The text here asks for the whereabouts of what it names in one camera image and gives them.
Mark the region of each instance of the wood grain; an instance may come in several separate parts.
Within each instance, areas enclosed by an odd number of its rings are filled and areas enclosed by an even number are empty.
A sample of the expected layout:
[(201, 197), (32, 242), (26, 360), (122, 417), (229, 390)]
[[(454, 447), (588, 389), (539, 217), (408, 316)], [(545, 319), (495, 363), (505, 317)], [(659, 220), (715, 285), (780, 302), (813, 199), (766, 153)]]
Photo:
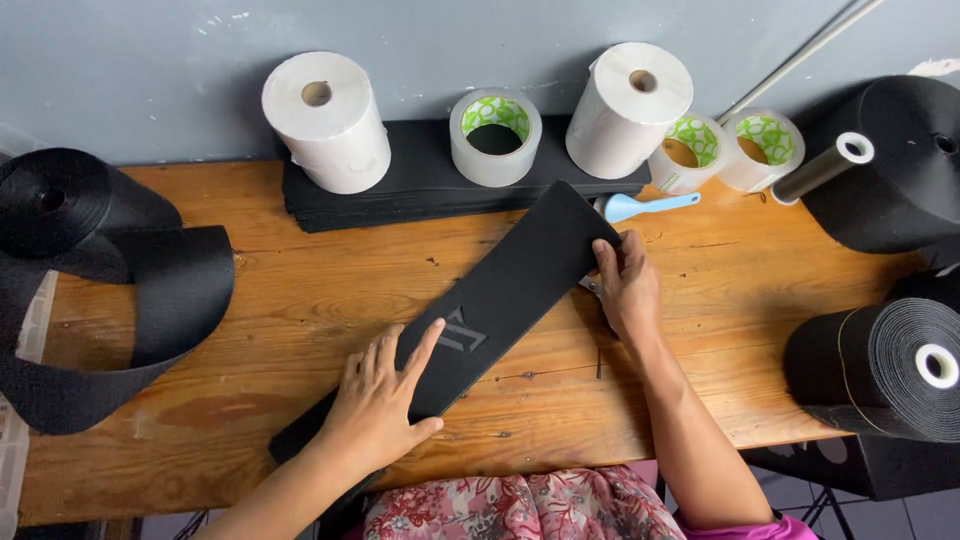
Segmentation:
[[(23, 525), (235, 503), (273, 470), (270, 437), (336, 384), (344, 357), (416, 316), (522, 215), (306, 234), (283, 209), (278, 162), (126, 171), (187, 225), (227, 227), (233, 299), (216, 332), (107, 420), (32, 437)], [(846, 250), (802, 204), (782, 207), (715, 180), (703, 193), (700, 205), (617, 224), (638, 229), (660, 267), (681, 364), (738, 447), (838, 434), (787, 396), (783, 344), (813, 315), (879, 301), (919, 258)], [(660, 196), (648, 188), (640, 198)], [(132, 323), (130, 287), (60, 276), (44, 360), (122, 367)], [(444, 418), (444, 431), (379, 487), (653, 456), (641, 385), (584, 290), (564, 297)]]

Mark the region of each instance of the forearm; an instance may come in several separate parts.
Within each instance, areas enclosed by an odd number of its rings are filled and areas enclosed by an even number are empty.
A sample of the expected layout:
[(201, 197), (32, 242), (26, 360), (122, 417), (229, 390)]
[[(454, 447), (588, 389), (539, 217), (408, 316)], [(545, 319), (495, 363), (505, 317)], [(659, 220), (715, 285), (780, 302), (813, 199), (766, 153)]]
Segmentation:
[(712, 529), (771, 523), (773, 513), (740, 454), (686, 378), (659, 331), (634, 340), (657, 463), (684, 520)]
[(307, 447), (196, 538), (292, 540), (362, 478), (342, 461), (325, 449)]

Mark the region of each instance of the left hand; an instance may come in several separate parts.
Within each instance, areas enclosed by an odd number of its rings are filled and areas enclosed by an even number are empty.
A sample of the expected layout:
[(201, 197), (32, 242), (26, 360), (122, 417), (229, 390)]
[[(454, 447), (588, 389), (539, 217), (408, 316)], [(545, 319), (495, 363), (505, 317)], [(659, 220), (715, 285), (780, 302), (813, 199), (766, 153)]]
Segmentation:
[(342, 455), (366, 476), (439, 431), (444, 426), (440, 418), (426, 418), (411, 426), (407, 412), (444, 324), (444, 319), (437, 319), (427, 328), (402, 372), (394, 365), (402, 325), (390, 326), (365, 353), (350, 355), (337, 399), (307, 449)]

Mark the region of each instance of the stack of black fabric pieces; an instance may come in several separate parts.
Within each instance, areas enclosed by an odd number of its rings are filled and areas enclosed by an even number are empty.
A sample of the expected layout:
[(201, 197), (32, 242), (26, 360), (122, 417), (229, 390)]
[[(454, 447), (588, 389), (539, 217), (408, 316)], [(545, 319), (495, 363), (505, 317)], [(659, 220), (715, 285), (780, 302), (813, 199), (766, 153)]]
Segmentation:
[(507, 187), (483, 187), (464, 178), (450, 157), (447, 120), (384, 122), (393, 154), (390, 169), (377, 185), (352, 195), (320, 189), (288, 158), (283, 164), (287, 211), (308, 233), (335, 231), (459, 215), (530, 208), (557, 180), (585, 198), (613, 193), (636, 195), (650, 183), (640, 168), (618, 180), (601, 180), (580, 170), (566, 153), (569, 115), (544, 116), (543, 135), (533, 167)]

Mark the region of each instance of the right hand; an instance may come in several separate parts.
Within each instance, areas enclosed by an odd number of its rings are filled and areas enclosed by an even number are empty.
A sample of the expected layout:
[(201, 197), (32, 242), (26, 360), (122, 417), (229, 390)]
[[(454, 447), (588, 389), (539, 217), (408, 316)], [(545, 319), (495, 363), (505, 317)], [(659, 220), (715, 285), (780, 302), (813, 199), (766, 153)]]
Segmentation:
[(621, 233), (620, 238), (618, 250), (607, 240), (593, 240), (603, 278), (600, 300), (620, 339), (639, 345), (661, 334), (660, 271), (643, 251), (636, 231)]

